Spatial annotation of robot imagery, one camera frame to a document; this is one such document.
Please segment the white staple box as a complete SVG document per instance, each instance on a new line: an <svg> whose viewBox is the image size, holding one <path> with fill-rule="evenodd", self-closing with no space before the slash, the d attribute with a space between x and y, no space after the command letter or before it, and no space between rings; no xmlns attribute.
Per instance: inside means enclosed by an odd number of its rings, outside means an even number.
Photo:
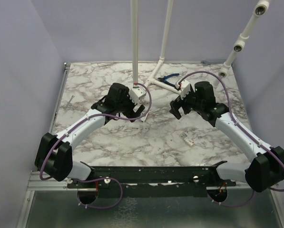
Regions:
<svg viewBox="0 0 284 228"><path fill-rule="evenodd" d="M179 136L190 147L192 147L195 144L195 142L186 133L181 133Z"/></svg>

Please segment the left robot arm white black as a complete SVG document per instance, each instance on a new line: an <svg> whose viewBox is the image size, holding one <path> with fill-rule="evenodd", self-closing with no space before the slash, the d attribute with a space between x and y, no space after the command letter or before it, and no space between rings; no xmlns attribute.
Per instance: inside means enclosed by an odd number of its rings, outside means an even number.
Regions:
<svg viewBox="0 0 284 228"><path fill-rule="evenodd" d="M83 187L93 185L93 168L84 162L73 161L75 148L95 130L111 120L134 122L145 116L149 108L136 105L150 91L141 83L132 89L120 83L113 83L107 95L94 103L78 121L57 133L46 133L40 140L35 166L42 181L51 178L62 181L66 178L78 180Z"/></svg>

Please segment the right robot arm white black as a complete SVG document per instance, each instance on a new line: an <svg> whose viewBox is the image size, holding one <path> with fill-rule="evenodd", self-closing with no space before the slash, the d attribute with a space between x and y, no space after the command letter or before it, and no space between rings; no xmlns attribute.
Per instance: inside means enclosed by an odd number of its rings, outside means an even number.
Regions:
<svg viewBox="0 0 284 228"><path fill-rule="evenodd" d="M208 174L212 185L235 180L247 183L256 192L262 192L284 180L284 150L280 146L273 148L241 125L225 104L216 102L213 86L209 82L201 81L192 86L183 80L176 83L176 89L180 95L170 102L171 114L180 119L180 108L184 114L191 111L198 113L234 142L250 161L250 165L228 162L218 165Z"/></svg>

